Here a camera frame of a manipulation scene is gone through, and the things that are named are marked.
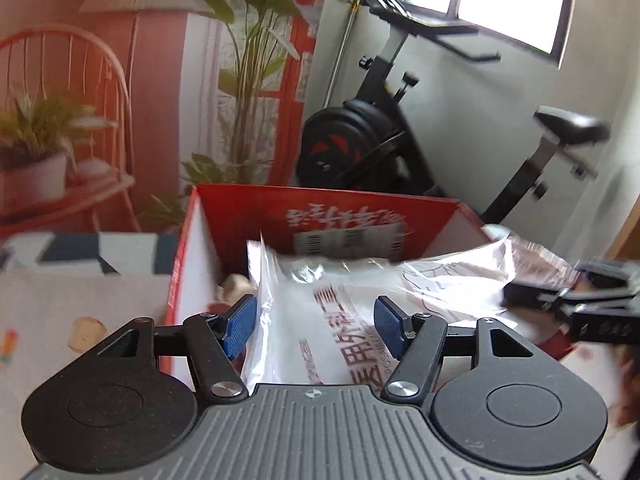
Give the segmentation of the clear printed plastic bag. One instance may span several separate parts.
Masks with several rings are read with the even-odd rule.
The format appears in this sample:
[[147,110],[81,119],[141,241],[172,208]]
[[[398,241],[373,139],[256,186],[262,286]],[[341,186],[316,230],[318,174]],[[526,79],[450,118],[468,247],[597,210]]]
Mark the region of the clear printed plastic bag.
[[249,389],[356,384],[381,390],[415,314],[452,327],[495,318],[539,344],[558,326],[503,307],[506,289],[516,282],[569,288],[578,280],[565,260],[512,236],[398,263],[281,256],[264,242],[248,243],[247,255],[257,286],[256,326],[241,372]]

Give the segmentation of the wooden cabinet panel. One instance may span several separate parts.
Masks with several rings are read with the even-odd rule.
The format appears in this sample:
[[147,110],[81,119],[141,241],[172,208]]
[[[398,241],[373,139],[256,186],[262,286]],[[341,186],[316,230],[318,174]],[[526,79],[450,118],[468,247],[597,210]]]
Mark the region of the wooden cabinet panel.
[[640,197],[631,208],[620,232],[605,255],[616,260],[638,260],[640,243]]

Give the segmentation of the beige knit cloth green patch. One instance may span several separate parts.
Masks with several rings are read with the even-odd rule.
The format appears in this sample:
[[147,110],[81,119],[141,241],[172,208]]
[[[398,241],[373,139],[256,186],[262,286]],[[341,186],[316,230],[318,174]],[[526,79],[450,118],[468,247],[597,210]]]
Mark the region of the beige knit cloth green patch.
[[254,295],[254,284],[242,274],[230,274],[217,286],[216,301],[232,306],[245,295]]

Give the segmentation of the red cardboard box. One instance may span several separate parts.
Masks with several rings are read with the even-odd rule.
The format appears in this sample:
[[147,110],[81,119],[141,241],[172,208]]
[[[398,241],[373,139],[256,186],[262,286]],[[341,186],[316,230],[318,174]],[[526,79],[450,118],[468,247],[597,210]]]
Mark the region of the red cardboard box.
[[381,388],[396,361],[375,330],[386,296],[408,313],[471,327],[496,318],[555,358],[570,352],[544,315],[503,307],[514,278],[567,284],[567,264],[454,200],[276,186],[209,184],[191,195],[171,284],[169,323],[250,281],[257,311],[241,344],[248,388]]

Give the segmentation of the patterned white tablecloth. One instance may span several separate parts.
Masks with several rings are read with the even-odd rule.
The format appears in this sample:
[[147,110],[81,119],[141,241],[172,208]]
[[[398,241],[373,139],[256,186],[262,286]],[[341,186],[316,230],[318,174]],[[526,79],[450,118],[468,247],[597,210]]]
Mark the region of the patterned white tablecloth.
[[[18,479],[36,459],[21,428],[28,396],[54,373],[137,316],[163,321],[169,280],[165,275],[102,274],[93,263],[29,266],[20,243],[1,270],[1,474]],[[469,326],[498,310],[500,288],[513,271],[506,244],[393,264],[381,259],[337,262],[288,258],[250,243],[250,276],[269,272],[258,299],[242,379],[328,384],[354,374],[312,297],[327,287],[355,315],[360,334],[373,325],[373,304],[385,295],[410,312],[432,311],[455,326]]]

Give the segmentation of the black exercise bike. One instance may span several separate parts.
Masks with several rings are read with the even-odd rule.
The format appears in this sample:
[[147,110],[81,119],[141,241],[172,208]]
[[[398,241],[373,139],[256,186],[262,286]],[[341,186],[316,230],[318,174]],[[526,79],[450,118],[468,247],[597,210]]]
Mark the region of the black exercise bike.
[[[356,96],[340,106],[324,106],[304,123],[297,182],[303,188],[444,197],[400,108],[418,78],[404,73],[401,87],[390,91],[388,75],[410,37],[423,38],[473,64],[495,63],[501,56],[471,54],[447,42],[449,36],[478,35],[480,28],[476,25],[459,20],[420,20],[399,0],[355,1],[386,22],[390,36],[379,55],[360,58],[366,76]],[[578,146],[608,142],[611,127],[605,120],[548,105],[538,107],[533,118],[546,132],[533,154],[480,216],[487,224],[503,222],[526,195],[544,197],[548,188],[541,176],[553,157],[567,160],[579,180],[598,175],[572,151]]]

